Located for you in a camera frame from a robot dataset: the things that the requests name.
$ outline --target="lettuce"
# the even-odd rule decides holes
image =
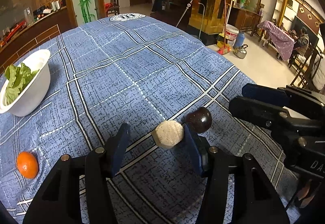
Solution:
[[[5,97],[7,104],[11,104],[18,98],[19,94],[27,87],[33,80],[39,70],[31,72],[30,68],[24,63],[20,67],[14,65],[7,66],[4,75],[9,80],[7,88],[5,89]]]

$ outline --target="silver bolt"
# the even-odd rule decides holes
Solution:
[[[95,149],[95,152],[97,153],[97,154],[101,154],[101,153],[103,153],[105,151],[105,149],[103,148],[103,147],[97,147],[96,149]]]
[[[69,160],[69,155],[68,154],[64,154],[61,156],[61,160],[62,161],[68,161]]]
[[[253,160],[253,156],[251,154],[244,154],[244,157],[247,159],[247,160]]]
[[[288,115],[285,113],[285,112],[279,112],[279,115],[280,115],[280,117],[282,117],[282,118],[287,118],[288,117]]]
[[[304,137],[299,137],[298,143],[301,147],[305,147],[307,145],[307,141]]]
[[[218,152],[218,148],[215,147],[215,146],[211,146],[211,147],[209,148],[209,151],[210,151],[211,153],[215,154],[215,153]]]

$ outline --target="blue container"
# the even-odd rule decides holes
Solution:
[[[233,47],[236,48],[242,46],[244,44],[244,41],[245,41],[245,34],[243,32],[238,33]]]

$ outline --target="beige round object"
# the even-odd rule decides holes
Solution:
[[[174,120],[165,120],[152,133],[157,146],[170,149],[184,137],[184,128]]]

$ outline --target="dark television screen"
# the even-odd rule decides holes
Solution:
[[[295,16],[295,19],[291,25],[291,30],[295,30],[299,35],[302,27],[305,27],[307,29],[307,33],[309,35],[309,43],[311,43],[312,47],[316,48],[319,40],[318,36],[302,20]]]

